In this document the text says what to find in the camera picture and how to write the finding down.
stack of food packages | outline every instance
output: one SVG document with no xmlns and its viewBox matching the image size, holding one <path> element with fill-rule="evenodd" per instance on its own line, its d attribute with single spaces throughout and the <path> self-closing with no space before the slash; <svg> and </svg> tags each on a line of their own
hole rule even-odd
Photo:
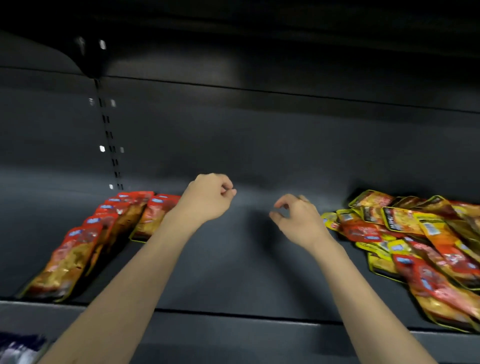
<svg viewBox="0 0 480 364">
<path fill-rule="evenodd" d="M 367 251 L 370 270 L 408 285 L 434 323 L 480 331 L 480 205 L 367 190 L 325 225 Z"/>
<path fill-rule="evenodd" d="M 88 276 L 101 255 L 133 229 L 131 237 L 146 242 L 180 196 L 153 191 L 120 192 L 97 207 L 79 227 L 67 232 L 45 268 L 20 298 L 63 301 L 80 278 Z"/>
</svg>

finger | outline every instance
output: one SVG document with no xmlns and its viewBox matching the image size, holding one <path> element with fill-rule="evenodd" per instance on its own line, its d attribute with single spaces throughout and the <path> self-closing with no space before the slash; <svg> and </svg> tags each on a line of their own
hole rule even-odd
<svg viewBox="0 0 480 364">
<path fill-rule="evenodd" d="M 233 183 L 225 174 L 215 174 L 220 181 L 222 182 L 222 187 L 225 187 L 226 190 L 231 190 L 233 188 Z"/>
<path fill-rule="evenodd" d="M 287 220 L 285 216 L 283 216 L 277 211 L 270 211 L 269 216 L 280 229 L 281 229 L 280 226 L 283 224 L 283 222 Z"/>
<path fill-rule="evenodd" d="M 226 191 L 223 194 L 223 197 L 225 197 L 226 199 L 231 201 L 231 200 L 233 200 L 233 198 L 235 197 L 236 194 L 237 194 L 237 190 L 235 188 L 233 188 L 231 190 Z"/>
<path fill-rule="evenodd" d="M 299 200 L 302 200 L 302 201 L 305 201 L 305 202 L 308 202 L 309 204 L 311 204 L 310 200 L 302 194 L 299 195 Z"/>
<path fill-rule="evenodd" d="M 277 202 L 275 202 L 275 205 L 273 205 L 275 208 L 281 208 L 283 205 L 291 205 L 295 201 L 298 201 L 298 198 L 295 197 L 292 194 L 285 194 L 282 197 L 278 199 Z"/>
</svg>

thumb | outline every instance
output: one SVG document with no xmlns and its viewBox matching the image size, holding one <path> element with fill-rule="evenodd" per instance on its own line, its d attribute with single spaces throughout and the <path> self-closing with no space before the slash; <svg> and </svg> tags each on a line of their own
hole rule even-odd
<svg viewBox="0 0 480 364">
<path fill-rule="evenodd" d="M 280 229 L 281 225 L 283 225 L 285 221 L 287 221 L 287 219 L 282 214 L 276 211 L 271 211 L 269 216 Z"/>
<path fill-rule="evenodd" d="M 237 194 L 237 190 L 235 188 L 232 188 L 231 190 L 227 190 L 224 194 L 223 197 L 225 197 L 227 200 L 231 201 Z"/>
</svg>

person's right hand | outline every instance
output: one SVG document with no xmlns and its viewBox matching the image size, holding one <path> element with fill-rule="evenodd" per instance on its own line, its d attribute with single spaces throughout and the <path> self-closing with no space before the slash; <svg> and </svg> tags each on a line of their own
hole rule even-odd
<svg viewBox="0 0 480 364">
<path fill-rule="evenodd" d="M 272 211 L 270 218 L 291 242 L 312 251 L 320 240 L 332 239 L 316 207 L 305 196 L 286 194 L 274 205 L 275 208 L 282 206 L 290 211 L 290 217 Z"/>
</svg>

barcode label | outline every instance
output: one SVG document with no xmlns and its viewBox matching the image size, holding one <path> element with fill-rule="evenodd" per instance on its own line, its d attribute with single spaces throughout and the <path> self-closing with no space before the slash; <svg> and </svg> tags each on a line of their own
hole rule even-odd
<svg viewBox="0 0 480 364">
<path fill-rule="evenodd" d="M 440 234 L 440 230 L 438 230 L 433 224 L 429 222 L 424 222 L 423 226 L 427 229 L 429 235 L 438 235 Z"/>
<path fill-rule="evenodd" d="M 342 214 L 343 221 L 353 220 L 352 214 Z"/>
</svg>

